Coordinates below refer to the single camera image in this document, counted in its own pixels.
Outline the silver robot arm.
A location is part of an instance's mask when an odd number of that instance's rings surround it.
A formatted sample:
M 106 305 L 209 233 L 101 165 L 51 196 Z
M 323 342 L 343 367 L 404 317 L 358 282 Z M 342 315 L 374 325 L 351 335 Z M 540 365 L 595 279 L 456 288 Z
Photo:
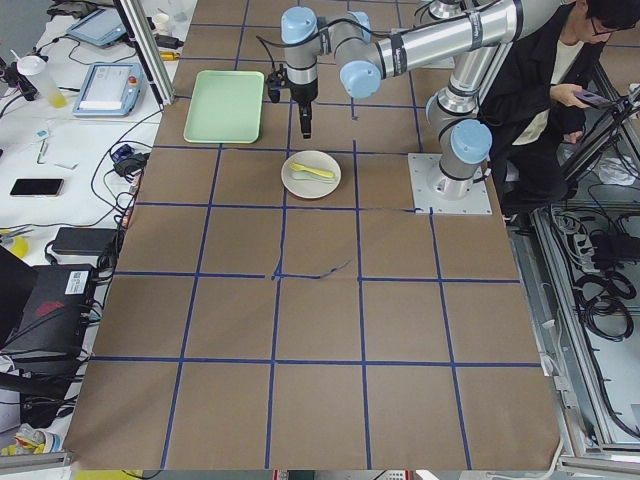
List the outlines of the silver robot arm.
M 489 129 L 475 112 L 479 91 L 492 82 L 501 45 L 534 33 L 560 6 L 558 1 L 491 1 L 464 9 L 458 1 L 429 1 L 429 20 L 389 34 L 371 31 L 363 12 L 324 18 L 308 7 L 291 7 L 281 17 L 278 46 L 285 61 L 267 77 L 268 95 L 278 102 L 281 90 L 289 90 L 299 108 L 301 133 L 310 138 L 319 57 L 333 56 L 340 81 L 354 99 L 374 95 L 385 79 L 454 58 L 448 84 L 426 107 L 442 151 L 428 170 L 427 183 L 438 196 L 458 200 L 468 193 L 492 145 Z

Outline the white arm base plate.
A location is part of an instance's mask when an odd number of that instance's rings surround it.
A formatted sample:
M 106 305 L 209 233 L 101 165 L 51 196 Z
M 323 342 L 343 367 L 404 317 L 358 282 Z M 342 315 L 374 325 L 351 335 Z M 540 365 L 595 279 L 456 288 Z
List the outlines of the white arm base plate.
M 491 215 L 486 181 L 478 165 L 471 178 L 453 180 L 440 169 L 441 154 L 410 153 L 408 167 L 414 212 L 434 215 Z

